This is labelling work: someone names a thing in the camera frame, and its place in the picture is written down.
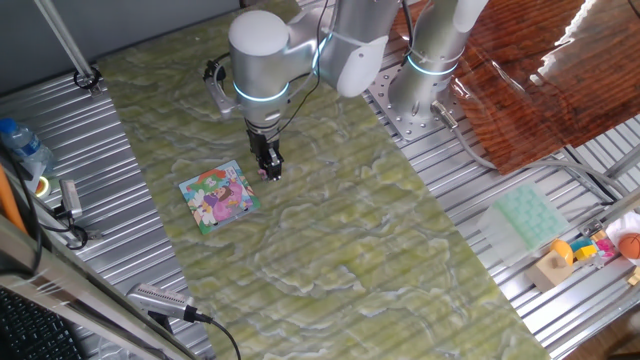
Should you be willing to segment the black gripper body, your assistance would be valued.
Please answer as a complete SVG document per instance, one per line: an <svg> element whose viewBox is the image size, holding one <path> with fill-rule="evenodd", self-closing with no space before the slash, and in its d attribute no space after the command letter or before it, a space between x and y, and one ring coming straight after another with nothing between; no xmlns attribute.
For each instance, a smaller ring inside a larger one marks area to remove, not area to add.
<svg viewBox="0 0 640 360"><path fill-rule="evenodd" d="M264 148L267 148L268 150L269 149L276 149L279 152L279 140L278 139L271 140L268 136L256 133L251 129L247 130L247 135L249 137L250 150L254 154L255 157L258 154L258 151L260 149L264 149Z"/></svg>

